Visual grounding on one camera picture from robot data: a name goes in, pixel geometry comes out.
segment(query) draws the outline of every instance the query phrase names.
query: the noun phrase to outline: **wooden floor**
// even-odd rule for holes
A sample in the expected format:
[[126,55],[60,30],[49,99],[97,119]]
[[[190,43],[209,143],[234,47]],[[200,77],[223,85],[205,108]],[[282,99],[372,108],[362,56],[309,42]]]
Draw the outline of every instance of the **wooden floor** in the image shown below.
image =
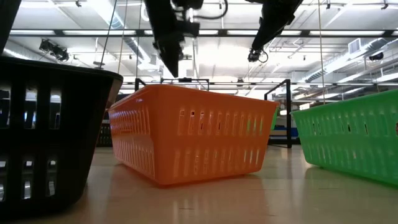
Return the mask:
[[398,222],[398,190],[312,167],[300,146],[270,146],[260,172],[158,189],[98,149],[81,200],[56,216],[18,223]]

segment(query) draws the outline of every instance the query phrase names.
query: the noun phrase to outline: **robotic arm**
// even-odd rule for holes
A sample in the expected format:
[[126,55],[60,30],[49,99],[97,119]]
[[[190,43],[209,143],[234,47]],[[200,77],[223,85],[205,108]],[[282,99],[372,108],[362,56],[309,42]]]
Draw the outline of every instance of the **robotic arm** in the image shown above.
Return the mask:
[[263,46],[282,33],[285,26],[294,20],[294,12],[303,0],[246,0],[262,4],[260,28],[252,43],[248,60],[256,62]]
[[[252,43],[249,62],[259,60],[263,46],[279,35],[284,27],[294,19],[294,12],[303,0],[246,0],[262,4],[260,28]],[[200,9],[203,0],[172,0],[173,4],[181,8],[175,10],[170,0],[144,0],[148,17],[154,33],[154,47],[159,51],[160,58],[174,77],[178,77],[178,61],[182,59],[184,37],[197,37],[199,23],[192,22],[188,12]],[[194,16],[202,19],[219,19],[228,11],[228,2],[225,2],[224,13],[216,17]]]

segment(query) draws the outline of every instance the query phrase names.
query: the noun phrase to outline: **cable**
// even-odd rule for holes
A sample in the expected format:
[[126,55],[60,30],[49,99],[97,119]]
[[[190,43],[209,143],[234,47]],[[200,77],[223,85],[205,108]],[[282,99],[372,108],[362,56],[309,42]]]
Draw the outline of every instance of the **cable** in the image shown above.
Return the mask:
[[266,62],[268,62],[268,54],[267,54],[267,52],[265,52],[264,50],[262,51],[266,56],[267,56],[267,60],[265,60],[265,61],[261,61],[260,59],[259,59],[259,62],[261,62],[261,63],[266,63]]
[[221,15],[219,15],[219,16],[201,16],[201,15],[198,15],[198,16],[193,16],[193,17],[194,18],[199,18],[199,19],[210,19],[210,20],[221,19],[228,12],[228,0],[224,0],[224,4],[225,4],[224,12]]
[[106,40],[105,40],[105,44],[104,44],[104,51],[102,52],[101,63],[99,64],[99,69],[102,68],[102,64],[103,64],[103,62],[104,62],[104,56],[105,56],[105,51],[106,51],[106,44],[108,44],[109,32],[111,32],[113,16],[114,16],[114,12],[115,12],[115,10],[116,10],[116,3],[118,3],[118,0],[115,0],[115,2],[114,2],[113,12],[112,12],[112,16],[111,16],[111,21],[109,22],[108,34],[106,35]]
[[323,104],[326,104],[325,101],[325,77],[323,74],[323,50],[322,50],[322,25],[321,25],[321,2],[318,0],[318,21],[319,21],[319,40],[320,40],[320,50],[321,50],[321,68],[322,68],[322,86],[323,86]]
[[120,43],[120,54],[119,54],[119,65],[118,65],[118,74],[120,72],[120,64],[122,62],[122,50],[123,50],[123,37],[124,37],[124,30],[126,28],[126,18],[127,18],[127,1],[126,1],[126,9],[124,10],[124,22],[123,22],[123,33],[122,33],[122,39]]

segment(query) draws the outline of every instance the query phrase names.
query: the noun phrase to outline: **plastic basket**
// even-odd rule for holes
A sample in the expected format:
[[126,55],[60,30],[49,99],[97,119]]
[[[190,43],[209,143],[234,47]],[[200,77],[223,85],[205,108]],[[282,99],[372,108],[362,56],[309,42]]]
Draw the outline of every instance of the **plastic basket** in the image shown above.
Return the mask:
[[6,57],[0,67],[0,218],[68,207],[83,193],[123,78]]
[[258,171],[278,103],[149,85],[109,109],[117,159],[160,185]]
[[275,129],[276,119],[278,118],[278,112],[279,112],[279,108],[276,108],[274,117],[272,117],[271,130]]
[[398,90],[293,114],[308,163],[398,185]]

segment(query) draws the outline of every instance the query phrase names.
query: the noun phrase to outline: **ceiling light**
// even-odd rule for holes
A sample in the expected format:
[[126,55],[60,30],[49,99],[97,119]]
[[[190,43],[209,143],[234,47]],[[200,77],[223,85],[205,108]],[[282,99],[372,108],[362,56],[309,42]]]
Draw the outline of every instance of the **ceiling light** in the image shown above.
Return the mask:
[[[65,35],[107,35],[108,30],[64,30]],[[122,35],[123,30],[109,30],[109,35]],[[134,35],[136,31],[125,30],[124,35]]]
[[199,30],[199,35],[216,35],[218,30]]
[[257,30],[228,30],[228,35],[256,35]]
[[134,93],[135,90],[119,90],[119,92],[122,94],[131,94],[131,93]]
[[23,55],[21,55],[21,54],[19,54],[17,52],[13,52],[13,51],[11,51],[9,49],[4,49],[4,52],[9,54],[9,55],[11,55],[11,56],[13,56],[13,57],[16,57],[16,58],[21,58],[21,59],[25,59],[25,60],[32,60],[29,57],[23,56]]
[[353,90],[348,90],[347,92],[345,92],[344,94],[351,94],[351,93],[355,93],[356,91],[359,91],[359,90],[362,90],[363,89],[363,87],[361,87],[361,88],[355,88],[355,89],[353,89]]
[[[383,30],[323,30],[322,35],[382,35]],[[320,32],[310,31],[310,35],[320,35]]]
[[382,76],[382,77],[379,77],[379,78],[377,78],[377,79],[374,79],[373,82],[374,82],[374,83],[377,83],[377,82],[385,82],[385,81],[393,80],[393,79],[396,79],[396,78],[398,78],[398,73],[393,73],[393,74],[390,74],[390,75],[384,75],[384,76]]
[[11,30],[10,35],[55,35],[54,30]]
[[356,78],[358,78],[360,76],[361,75],[358,75],[358,74],[357,75],[350,75],[350,76],[348,76],[348,77],[346,77],[346,78],[344,78],[342,80],[339,80],[338,83],[348,82],[348,81],[354,80],[354,79],[356,79]]
[[[328,94],[325,94],[325,99],[329,99],[329,98],[335,97],[337,95],[339,95],[339,93],[328,93]],[[320,95],[317,98],[318,99],[323,99],[323,95]]]
[[280,35],[300,35],[300,30],[283,30]]

